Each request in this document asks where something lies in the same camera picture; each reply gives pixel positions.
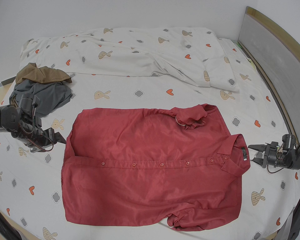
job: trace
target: dark gray garment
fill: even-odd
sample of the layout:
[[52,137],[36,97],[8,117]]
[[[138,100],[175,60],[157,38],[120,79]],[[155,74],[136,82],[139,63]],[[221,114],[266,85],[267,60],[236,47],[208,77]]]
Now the dark gray garment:
[[70,101],[72,95],[71,89],[62,82],[38,83],[26,79],[14,87],[9,101],[16,95],[16,102],[19,105],[23,93],[32,93],[40,99],[40,104],[35,111],[38,117],[47,116],[54,109],[64,106]]

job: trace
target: floor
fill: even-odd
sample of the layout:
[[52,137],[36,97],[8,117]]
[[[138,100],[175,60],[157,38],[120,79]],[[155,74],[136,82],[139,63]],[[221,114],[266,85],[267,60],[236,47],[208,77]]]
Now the floor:
[[[6,95],[6,93],[8,92],[10,86],[12,83],[7,84],[5,86],[0,85],[0,102],[2,102],[4,96]],[[4,215],[1,211],[0,213],[7,219],[7,221],[16,229],[21,230],[21,232],[25,235],[25,237],[28,240],[40,240],[39,238],[33,236],[31,233],[27,232],[24,228],[22,228],[21,226],[19,226],[17,223],[15,223],[14,221],[12,221],[10,218],[6,217],[6,215]],[[270,236],[266,237],[266,239],[271,240],[276,236],[276,232],[271,234]]]

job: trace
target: pile of clothes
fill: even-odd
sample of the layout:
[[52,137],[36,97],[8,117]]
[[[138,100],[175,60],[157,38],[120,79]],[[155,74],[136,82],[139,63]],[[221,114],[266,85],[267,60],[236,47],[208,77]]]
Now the pile of clothes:
[[64,71],[49,67],[38,68],[35,63],[29,63],[18,72],[9,102],[18,107],[24,93],[34,94],[40,99],[35,111],[36,116],[47,116],[71,99],[72,91],[64,81],[72,82],[71,77]]

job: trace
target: bed frame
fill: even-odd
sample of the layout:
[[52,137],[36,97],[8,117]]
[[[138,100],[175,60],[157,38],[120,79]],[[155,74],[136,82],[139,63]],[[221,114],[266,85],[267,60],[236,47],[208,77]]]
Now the bed frame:
[[[252,7],[246,8],[238,42],[253,60],[271,91],[289,133],[296,136],[299,153],[300,44],[278,24]],[[300,200],[293,212],[289,234],[286,233],[288,238],[285,239],[295,240],[299,229]]]

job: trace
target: bed sheet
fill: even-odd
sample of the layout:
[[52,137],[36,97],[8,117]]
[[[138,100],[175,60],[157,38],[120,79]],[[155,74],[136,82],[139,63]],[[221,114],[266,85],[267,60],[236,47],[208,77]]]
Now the bed sheet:
[[[43,129],[52,126],[66,138],[83,109],[171,109],[208,103],[219,108],[231,134],[242,133],[248,145],[281,142],[281,136],[288,131],[270,91],[230,40],[218,41],[239,84],[238,92],[195,87],[170,75],[153,78],[68,73],[73,81],[68,84],[73,91],[71,101],[42,118]],[[12,90],[13,86],[3,105],[8,104]],[[176,232],[167,226],[166,219],[142,227],[77,225],[66,221],[61,198],[65,146],[57,143],[49,153],[31,154],[9,133],[0,134],[0,143],[0,210],[40,239],[255,240],[278,230],[300,198],[297,171],[283,169],[269,174],[251,162],[251,168],[242,177],[239,218],[225,226],[201,232]],[[259,157],[259,153],[250,151],[250,158],[254,156]],[[251,199],[253,192],[259,196],[255,205]]]

